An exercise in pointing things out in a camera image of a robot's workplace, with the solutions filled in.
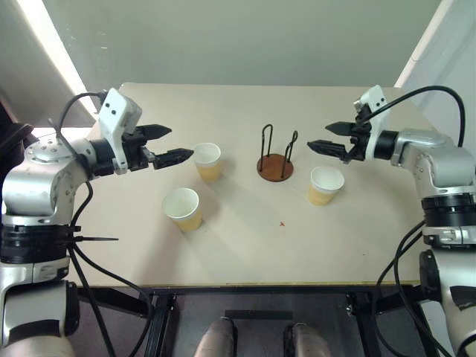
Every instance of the metal frame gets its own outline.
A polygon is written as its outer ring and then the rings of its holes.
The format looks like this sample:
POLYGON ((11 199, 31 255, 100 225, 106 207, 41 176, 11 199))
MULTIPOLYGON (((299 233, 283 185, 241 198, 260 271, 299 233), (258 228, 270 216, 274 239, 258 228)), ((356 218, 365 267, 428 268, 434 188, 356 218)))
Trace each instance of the metal frame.
MULTIPOLYGON (((412 307, 420 319, 427 324, 425 315, 419 303, 426 300, 419 286, 404 286, 412 307)), ((145 317, 147 305, 144 301, 111 288, 93 288, 94 295, 100 306, 117 311, 145 317)), ((379 340, 377 338, 371 312, 372 299, 376 302, 377 313, 382 314, 403 307, 398 294, 381 297, 376 294, 375 286, 223 286, 223 287, 164 287, 150 288, 147 291, 155 298, 155 313, 149 329, 146 346, 146 357, 169 357, 173 351, 176 329, 179 325, 179 309, 176 308, 178 295, 195 294, 343 294, 347 299, 347 312, 356 317, 358 331, 361 336, 362 348, 367 357, 381 357, 379 340)), ((83 290, 79 289, 80 299, 86 300, 83 290)), ((439 356, 435 346, 419 333, 427 357, 439 356)))

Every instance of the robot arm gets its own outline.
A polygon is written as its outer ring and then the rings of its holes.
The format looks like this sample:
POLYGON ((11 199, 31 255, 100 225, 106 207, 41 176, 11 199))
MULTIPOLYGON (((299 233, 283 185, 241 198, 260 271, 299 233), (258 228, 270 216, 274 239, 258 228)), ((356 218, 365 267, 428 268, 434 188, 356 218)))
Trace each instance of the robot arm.
POLYGON ((377 88, 355 103, 355 123, 337 122, 326 127, 337 135, 350 136, 354 147, 349 152, 344 145, 330 141, 317 140, 308 145, 346 164, 353 159, 380 158, 413 175, 425 215, 423 237, 431 246, 420 254, 422 288, 429 299, 441 303, 454 351, 466 348, 467 353, 474 353, 470 356, 476 356, 476 343, 472 343, 476 339, 475 161, 447 135, 382 130, 384 118, 379 115, 366 121, 379 100, 385 103, 377 88))
POLYGON ((61 138, 51 138, 31 144, 24 161, 7 174, 0 247, 0 347, 6 348, 0 356, 74 355, 64 336, 79 319, 76 286, 62 279, 68 274, 67 246, 79 230, 70 227, 77 188, 149 164, 156 170, 179 164, 193 154, 150 152, 147 141, 171 129, 136 126, 140 116, 136 103, 110 89, 99 113, 101 138, 71 143, 81 162, 61 138))

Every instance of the paper cup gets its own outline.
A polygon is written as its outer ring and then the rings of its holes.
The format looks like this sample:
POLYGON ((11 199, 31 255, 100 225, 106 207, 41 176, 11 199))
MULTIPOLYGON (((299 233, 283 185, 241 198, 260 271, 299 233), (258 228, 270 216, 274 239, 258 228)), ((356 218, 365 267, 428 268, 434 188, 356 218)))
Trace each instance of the paper cup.
POLYGON ((200 143, 193 148, 193 161, 203 181, 211 182, 220 177, 222 151, 213 143, 200 143))
POLYGON ((318 166, 311 171, 308 199, 313 205, 327 205, 344 186, 344 175, 339 169, 318 166))
POLYGON ((190 188, 170 191, 162 202, 162 210, 183 232, 193 231, 202 223, 200 198, 190 188))

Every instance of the table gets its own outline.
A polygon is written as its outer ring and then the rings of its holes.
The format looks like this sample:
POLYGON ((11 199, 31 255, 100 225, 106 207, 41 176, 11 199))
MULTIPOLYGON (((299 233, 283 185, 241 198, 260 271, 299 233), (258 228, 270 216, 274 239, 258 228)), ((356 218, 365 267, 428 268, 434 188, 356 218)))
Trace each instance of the table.
MULTIPOLYGON (((150 141, 156 154, 210 141, 222 148, 223 174, 204 183, 191 160, 154 171, 94 180, 94 198, 80 218, 85 236, 119 242, 84 242, 84 252, 141 286, 357 285, 375 282, 402 236, 422 219, 411 174, 388 161, 342 164, 306 143, 319 138, 346 144, 324 127, 353 121, 362 87, 198 86, 125 83, 120 91, 142 108, 140 124, 173 132, 150 141), (271 152, 283 154, 292 133, 294 174, 271 183, 260 178, 261 129, 274 126, 271 152), (332 165, 344 189, 326 207, 306 194, 313 167, 332 165), (176 187, 201 199, 202 226, 183 234, 161 211, 176 187)), ((385 89, 390 101, 402 92, 385 89)), ((431 128, 411 102, 393 109, 388 129, 431 128)), ((97 126, 90 137, 98 135, 97 126)), ((78 193, 77 204, 83 192, 78 193)), ((405 281, 419 278, 420 243, 402 259, 405 281)), ((118 283, 89 267, 92 286, 118 283)), ((78 281, 74 272, 69 280, 78 281)))

